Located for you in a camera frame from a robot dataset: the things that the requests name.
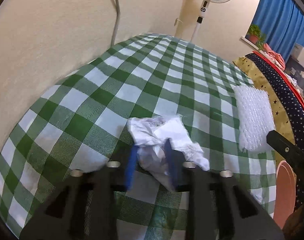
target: curtain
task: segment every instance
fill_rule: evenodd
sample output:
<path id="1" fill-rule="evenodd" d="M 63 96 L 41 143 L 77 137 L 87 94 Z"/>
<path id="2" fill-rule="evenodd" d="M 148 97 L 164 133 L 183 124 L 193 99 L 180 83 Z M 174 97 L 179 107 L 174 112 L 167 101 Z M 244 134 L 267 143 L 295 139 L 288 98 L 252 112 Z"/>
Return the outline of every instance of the curtain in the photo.
<path id="1" fill-rule="evenodd" d="M 267 35 L 266 43 L 286 62 L 293 46 L 304 46 L 304 16 L 293 0 L 260 0 L 252 21 Z"/>

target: checkered tablecloth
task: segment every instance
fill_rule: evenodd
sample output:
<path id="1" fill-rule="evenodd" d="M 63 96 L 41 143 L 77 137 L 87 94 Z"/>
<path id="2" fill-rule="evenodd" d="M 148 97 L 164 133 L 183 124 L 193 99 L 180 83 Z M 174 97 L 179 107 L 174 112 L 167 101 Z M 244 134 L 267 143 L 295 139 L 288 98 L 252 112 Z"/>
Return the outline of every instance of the checkered tablecloth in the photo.
<path id="1" fill-rule="evenodd" d="M 172 36 L 146 34 L 113 46 L 47 90 L 9 135 L 0 154 L 0 216 L 19 236 L 71 169 L 95 169 L 130 147 L 130 117 L 175 114 L 211 169 L 232 170 L 272 214 L 272 153 L 238 149 L 231 86 L 242 84 L 252 81 L 238 68 Z M 184 239 L 188 193 L 167 191 L 137 166 L 133 188 L 115 197 L 120 239 Z"/>

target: bubble wrap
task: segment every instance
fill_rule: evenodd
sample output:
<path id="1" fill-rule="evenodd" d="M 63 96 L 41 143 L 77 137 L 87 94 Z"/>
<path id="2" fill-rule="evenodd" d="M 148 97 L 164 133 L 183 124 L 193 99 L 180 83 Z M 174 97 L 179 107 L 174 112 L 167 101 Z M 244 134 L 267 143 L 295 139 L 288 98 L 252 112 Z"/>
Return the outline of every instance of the bubble wrap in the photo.
<path id="1" fill-rule="evenodd" d="M 275 130 L 267 92 L 248 86 L 233 88 L 240 120 L 239 148 L 251 152 L 271 150 L 268 132 Z"/>

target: gray cable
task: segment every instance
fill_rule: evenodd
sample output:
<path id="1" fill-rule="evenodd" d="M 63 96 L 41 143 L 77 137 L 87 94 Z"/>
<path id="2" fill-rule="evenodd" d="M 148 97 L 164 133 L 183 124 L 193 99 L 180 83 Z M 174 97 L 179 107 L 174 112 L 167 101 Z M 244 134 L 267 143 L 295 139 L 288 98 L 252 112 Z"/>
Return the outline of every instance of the gray cable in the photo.
<path id="1" fill-rule="evenodd" d="M 119 0 L 115 0 L 115 7 L 116 7 L 116 21 L 115 21 L 115 26 L 114 26 L 114 30 L 113 30 L 113 34 L 112 34 L 112 39 L 111 39 L 111 47 L 114 46 L 116 33 L 119 28 L 119 15 L 120 15 Z"/>

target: pink cloth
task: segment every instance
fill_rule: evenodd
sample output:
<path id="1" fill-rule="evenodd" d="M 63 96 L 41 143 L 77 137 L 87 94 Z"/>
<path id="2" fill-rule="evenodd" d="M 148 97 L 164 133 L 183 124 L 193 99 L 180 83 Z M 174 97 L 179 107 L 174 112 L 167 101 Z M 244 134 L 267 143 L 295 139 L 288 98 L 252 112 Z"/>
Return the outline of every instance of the pink cloth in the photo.
<path id="1" fill-rule="evenodd" d="M 275 58 L 275 60 L 276 61 L 278 61 L 279 63 L 280 63 L 280 65 L 282 66 L 280 69 L 281 70 L 285 70 L 286 69 L 286 63 L 284 62 L 284 60 L 283 60 L 283 57 L 280 55 L 280 54 L 278 54 L 278 53 L 276 53 L 276 52 L 274 52 L 270 47 L 269 47 L 269 45 L 267 44 L 267 43 L 265 43 L 264 45 L 263 45 L 263 49 L 271 56 L 271 57 L 273 57 L 273 58 Z"/>

